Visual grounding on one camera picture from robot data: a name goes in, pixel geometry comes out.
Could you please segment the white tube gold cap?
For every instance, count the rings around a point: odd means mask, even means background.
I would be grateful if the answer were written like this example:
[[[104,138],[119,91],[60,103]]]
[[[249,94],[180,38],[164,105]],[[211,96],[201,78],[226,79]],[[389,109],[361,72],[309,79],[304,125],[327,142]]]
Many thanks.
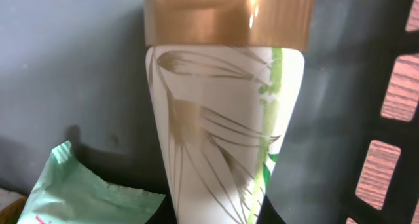
[[[144,0],[178,223],[256,223],[299,94],[314,0]]]

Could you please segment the mint green wipes pack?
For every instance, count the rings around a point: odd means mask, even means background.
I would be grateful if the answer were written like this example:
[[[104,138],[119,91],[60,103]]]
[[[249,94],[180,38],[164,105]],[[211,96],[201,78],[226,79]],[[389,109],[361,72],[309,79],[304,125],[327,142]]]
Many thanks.
[[[51,150],[18,224],[141,224],[164,198],[102,180],[77,160],[66,141]]]

